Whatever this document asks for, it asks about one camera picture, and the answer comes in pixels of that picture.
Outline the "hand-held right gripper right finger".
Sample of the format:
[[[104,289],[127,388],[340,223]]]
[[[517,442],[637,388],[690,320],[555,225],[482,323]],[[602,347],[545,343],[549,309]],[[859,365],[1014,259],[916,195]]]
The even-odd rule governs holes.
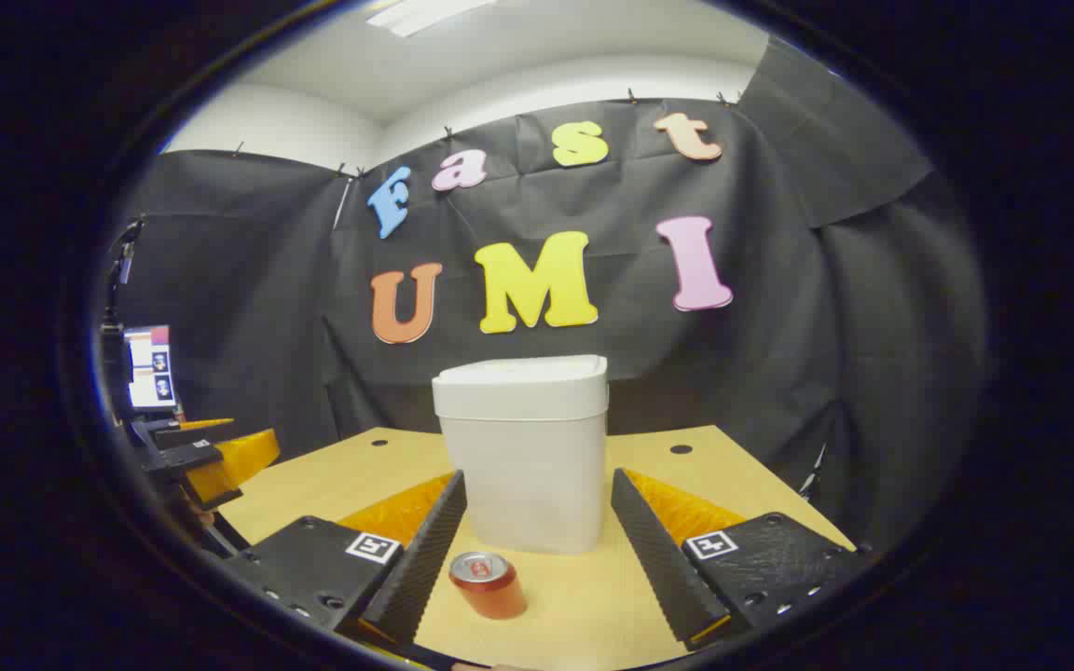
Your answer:
[[[632,469],[615,469],[611,506],[686,650],[788,619],[863,566],[860,553],[787,514],[738,517]]]

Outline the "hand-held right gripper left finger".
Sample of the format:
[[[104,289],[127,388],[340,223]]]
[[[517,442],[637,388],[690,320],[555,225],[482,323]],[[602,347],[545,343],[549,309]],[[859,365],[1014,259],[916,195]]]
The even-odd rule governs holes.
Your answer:
[[[463,472],[449,472],[345,523],[302,515],[223,565],[316,628],[412,644],[465,510]]]

